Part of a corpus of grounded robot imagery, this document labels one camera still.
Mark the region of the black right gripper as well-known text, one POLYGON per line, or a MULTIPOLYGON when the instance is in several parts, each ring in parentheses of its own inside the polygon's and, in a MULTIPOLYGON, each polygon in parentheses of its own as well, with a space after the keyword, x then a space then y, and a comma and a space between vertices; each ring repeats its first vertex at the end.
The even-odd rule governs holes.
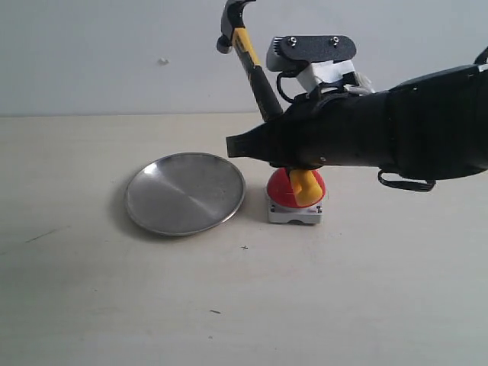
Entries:
POLYGON ((369 95, 300 95, 285 115, 226 138, 229 158, 250 158, 276 167, 393 166, 388 91, 369 95))

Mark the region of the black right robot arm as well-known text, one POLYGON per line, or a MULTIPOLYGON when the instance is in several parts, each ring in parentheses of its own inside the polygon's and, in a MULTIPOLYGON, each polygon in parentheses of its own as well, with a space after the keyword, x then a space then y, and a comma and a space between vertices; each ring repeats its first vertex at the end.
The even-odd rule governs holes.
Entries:
POLYGON ((294 169, 375 167, 426 181, 485 172, 487 54, 385 91, 298 102, 226 145, 231 158, 294 169))

